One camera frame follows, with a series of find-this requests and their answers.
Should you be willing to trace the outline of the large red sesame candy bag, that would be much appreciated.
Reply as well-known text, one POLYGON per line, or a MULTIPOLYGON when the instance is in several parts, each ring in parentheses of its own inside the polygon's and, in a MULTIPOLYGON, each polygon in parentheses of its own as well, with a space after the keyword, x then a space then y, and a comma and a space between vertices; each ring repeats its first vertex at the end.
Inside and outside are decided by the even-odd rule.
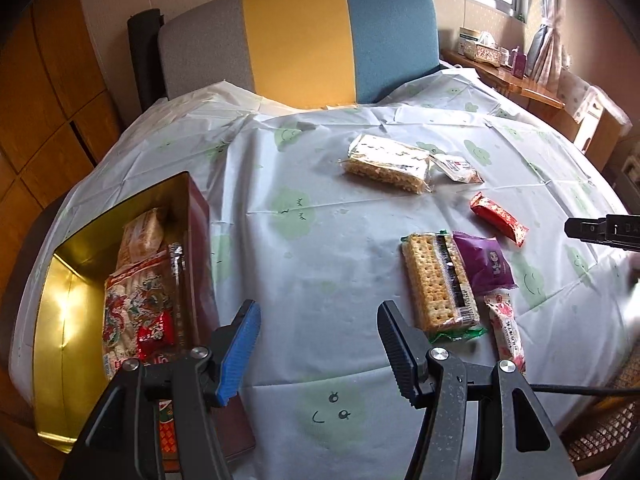
POLYGON ((125 361, 137 359, 136 331, 142 321, 167 310, 175 325, 175 348, 162 362, 177 356, 183 342, 183 327, 176 320, 178 292, 172 275, 170 253, 163 248, 152 257, 127 266, 108 276, 104 285, 102 323, 102 363, 108 379, 115 376, 125 361))

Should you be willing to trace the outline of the orange crispy cake pack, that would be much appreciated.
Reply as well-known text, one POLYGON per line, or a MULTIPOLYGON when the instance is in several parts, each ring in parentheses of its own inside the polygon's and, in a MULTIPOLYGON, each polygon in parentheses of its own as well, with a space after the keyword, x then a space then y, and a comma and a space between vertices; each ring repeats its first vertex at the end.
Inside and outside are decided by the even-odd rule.
POLYGON ((160 250, 165 217, 164 208, 152 208, 126 224, 117 255, 117 272, 152 257, 160 250))

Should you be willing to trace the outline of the small white snack packet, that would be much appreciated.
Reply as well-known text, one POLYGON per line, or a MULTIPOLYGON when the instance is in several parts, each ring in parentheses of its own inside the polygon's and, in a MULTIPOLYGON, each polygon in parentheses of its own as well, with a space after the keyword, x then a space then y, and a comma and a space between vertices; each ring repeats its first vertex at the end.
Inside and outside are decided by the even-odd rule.
POLYGON ((462 156, 431 154, 433 164, 454 182, 481 184, 484 179, 480 173, 462 156))

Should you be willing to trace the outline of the clear puffed rice cake pack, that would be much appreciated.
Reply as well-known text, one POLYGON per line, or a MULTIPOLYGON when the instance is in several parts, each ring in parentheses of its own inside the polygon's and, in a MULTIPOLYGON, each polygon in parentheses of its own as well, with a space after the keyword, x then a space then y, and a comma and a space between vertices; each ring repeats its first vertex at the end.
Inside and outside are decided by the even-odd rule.
POLYGON ((385 136, 361 133, 341 161, 350 174, 391 184, 413 194, 431 192, 431 154, 385 136))

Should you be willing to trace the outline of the green cracker sandwich pack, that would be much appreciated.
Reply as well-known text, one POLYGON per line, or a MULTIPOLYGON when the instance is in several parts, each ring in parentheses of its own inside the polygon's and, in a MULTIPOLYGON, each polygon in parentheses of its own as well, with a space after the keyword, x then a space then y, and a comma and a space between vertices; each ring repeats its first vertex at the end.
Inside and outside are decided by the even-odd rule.
POLYGON ((436 341, 467 341, 486 330, 458 246, 446 231, 401 239, 416 326, 436 341))

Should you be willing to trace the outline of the small red candy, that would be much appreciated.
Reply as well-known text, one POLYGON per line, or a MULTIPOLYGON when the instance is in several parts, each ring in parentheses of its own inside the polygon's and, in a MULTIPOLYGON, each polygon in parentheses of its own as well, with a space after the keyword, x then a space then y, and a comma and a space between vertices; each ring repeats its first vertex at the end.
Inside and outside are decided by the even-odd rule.
POLYGON ((175 348, 175 325, 167 310, 142 321, 136 331, 137 358, 145 363, 162 362, 175 348))

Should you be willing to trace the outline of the pink floral snack bar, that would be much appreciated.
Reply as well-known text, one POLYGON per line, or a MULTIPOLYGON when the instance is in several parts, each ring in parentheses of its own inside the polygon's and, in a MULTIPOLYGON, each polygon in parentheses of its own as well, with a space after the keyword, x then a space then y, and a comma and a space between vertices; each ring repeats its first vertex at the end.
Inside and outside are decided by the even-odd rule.
POLYGON ((484 297, 484 304, 488 309, 499 358, 512 361, 521 373, 525 373, 525 353, 510 295, 492 292, 484 297))

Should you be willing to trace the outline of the purple snack packet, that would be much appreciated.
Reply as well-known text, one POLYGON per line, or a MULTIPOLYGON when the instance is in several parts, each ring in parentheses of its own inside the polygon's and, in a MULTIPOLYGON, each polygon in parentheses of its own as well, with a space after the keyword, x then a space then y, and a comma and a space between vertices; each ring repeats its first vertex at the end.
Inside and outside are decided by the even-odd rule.
POLYGON ((510 264, 495 237, 454 232, 454 242, 475 296, 516 287, 510 264))

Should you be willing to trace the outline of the red patterned candy bar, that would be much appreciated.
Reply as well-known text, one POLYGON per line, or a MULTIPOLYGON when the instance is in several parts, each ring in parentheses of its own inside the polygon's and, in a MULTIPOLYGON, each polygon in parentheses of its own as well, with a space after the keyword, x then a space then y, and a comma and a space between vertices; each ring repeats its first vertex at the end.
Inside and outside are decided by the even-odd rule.
POLYGON ((477 192, 469 202, 471 210, 490 223, 501 234, 518 246, 522 247, 528 233, 528 227, 519 222, 513 214, 506 211, 503 206, 486 197, 482 192, 477 192))

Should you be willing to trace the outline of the red gold gift box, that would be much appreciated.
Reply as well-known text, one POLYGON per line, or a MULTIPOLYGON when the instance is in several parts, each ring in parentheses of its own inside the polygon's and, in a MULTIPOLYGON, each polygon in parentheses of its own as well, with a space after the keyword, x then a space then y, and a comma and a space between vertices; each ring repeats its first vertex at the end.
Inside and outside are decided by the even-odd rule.
POLYGON ((38 436, 67 453, 128 359, 157 364, 208 344, 209 206, 187 172, 92 219, 53 251, 35 331, 38 436))

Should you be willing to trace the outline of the wooden side desk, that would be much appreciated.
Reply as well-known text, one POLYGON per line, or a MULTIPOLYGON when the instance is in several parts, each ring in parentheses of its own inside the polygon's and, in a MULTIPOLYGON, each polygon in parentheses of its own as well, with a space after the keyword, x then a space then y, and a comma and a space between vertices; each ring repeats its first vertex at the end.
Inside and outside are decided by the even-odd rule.
POLYGON ((478 76, 480 76, 480 79, 484 81, 485 84, 495 88, 504 96, 514 94, 514 96, 521 96, 522 98, 551 106, 556 110, 562 110, 564 108, 564 102, 553 92, 526 77, 515 77, 505 68, 495 68, 495 66, 487 63, 472 61, 453 50, 442 49, 440 51, 440 57, 443 61, 451 65, 460 65, 476 70, 478 76))

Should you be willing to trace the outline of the wicker chair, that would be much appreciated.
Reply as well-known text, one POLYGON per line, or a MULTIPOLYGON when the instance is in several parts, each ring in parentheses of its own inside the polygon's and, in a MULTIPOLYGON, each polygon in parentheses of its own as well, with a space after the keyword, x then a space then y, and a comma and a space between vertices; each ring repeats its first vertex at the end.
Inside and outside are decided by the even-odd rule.
POLYGON ((576 472, 582 476, 612 463, 638 423, 638 396, 593 401, 561 434, 576 472))

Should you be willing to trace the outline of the purple small box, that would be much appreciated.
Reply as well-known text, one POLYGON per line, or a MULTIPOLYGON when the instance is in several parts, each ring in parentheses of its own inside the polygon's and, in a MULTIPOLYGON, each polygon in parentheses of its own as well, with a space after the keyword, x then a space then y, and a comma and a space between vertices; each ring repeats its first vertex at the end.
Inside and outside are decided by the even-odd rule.
POLYGON ((527 58, 526 54, 520 49, 512 50, 511 73, 515 78, 523 79, 525 76, 527 58))

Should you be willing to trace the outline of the patterned tissue box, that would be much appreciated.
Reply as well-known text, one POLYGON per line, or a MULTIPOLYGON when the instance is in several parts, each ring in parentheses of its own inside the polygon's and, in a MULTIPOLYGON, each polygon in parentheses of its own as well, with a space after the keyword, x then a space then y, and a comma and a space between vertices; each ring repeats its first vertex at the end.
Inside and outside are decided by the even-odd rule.
POLYGON ((494 67, 501 66, 501 52, 490 32, 461 27, 459 29, 458 50, 469 60, 494 67))

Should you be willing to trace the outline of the grey yellow blue chair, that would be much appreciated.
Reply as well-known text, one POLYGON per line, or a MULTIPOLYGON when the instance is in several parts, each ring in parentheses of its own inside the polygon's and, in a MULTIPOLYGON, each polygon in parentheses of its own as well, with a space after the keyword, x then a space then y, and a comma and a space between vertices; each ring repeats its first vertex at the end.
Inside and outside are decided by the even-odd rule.
POLYGON ((228 81, 296 108, 376 103, 440 66, 433 0, 213 0, 158 47, 171 99, 228 81))

